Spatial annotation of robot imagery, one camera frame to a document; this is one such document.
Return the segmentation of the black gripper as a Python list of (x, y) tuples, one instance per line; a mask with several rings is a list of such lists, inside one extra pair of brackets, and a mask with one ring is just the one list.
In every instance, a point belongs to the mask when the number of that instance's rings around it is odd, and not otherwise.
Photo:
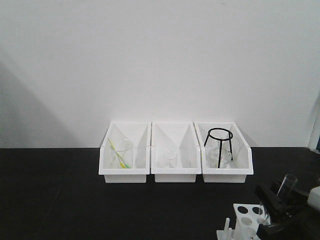
[(254, 193), (271, 219), (268, 225), (259, 224), (257, 236), (261, 240), (318, 240), (320, 202), (309, 201), (309, 194), (297, 187), (293, 187), (283, 201), (276, 195), (280, 186), (280, 181), (276, 180), (272, 181), (270, 189), (264, 184), (255, 188)]

